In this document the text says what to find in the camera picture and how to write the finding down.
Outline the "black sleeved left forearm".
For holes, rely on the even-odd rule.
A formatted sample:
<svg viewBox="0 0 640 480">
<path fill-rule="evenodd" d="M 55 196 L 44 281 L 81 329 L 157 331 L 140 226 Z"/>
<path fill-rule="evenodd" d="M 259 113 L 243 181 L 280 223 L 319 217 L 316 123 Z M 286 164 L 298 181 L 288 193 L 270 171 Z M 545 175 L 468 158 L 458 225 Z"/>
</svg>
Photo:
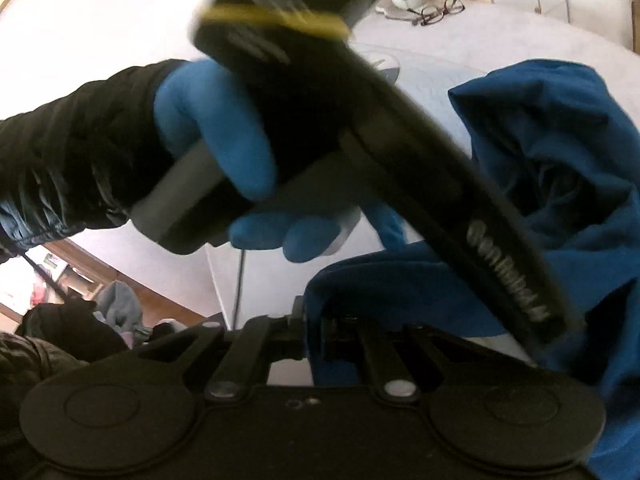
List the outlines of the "black sleeved left forearm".
<svg viewBox="0 0 640 480">
<path fill-rule="evenodd" d="M 154 120 L 181 66 L 134 66 L 1 123 L 1 259 L 122 226 L 174 164 Z"/>
</svg>

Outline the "blue gloved left hand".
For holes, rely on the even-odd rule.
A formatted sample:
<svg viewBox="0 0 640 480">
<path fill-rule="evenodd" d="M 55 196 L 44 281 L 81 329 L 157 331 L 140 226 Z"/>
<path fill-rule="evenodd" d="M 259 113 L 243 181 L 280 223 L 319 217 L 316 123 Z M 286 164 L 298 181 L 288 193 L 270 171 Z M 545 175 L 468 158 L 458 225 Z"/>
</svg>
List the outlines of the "blue gloved left hand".
<svg viewBox="0 0 640 480">
<path fill-rule="evenodd" d="M 179 65 L 154 96 L 154 120 L 163 144 L 180 158 L 198 140 L 235 188 L 258 211 L 229 228 L 239 249 L 280 249 L 302 263 L 344 244 L 352 224 L 367 217 L 387 250 L 406 244 L 401 218 L 368 191 L 336 157 L 309 170 L 304 184 L 277 193 L 277 166 L 250 99 L 232 73 L 212 60 Z"/>
</svg>

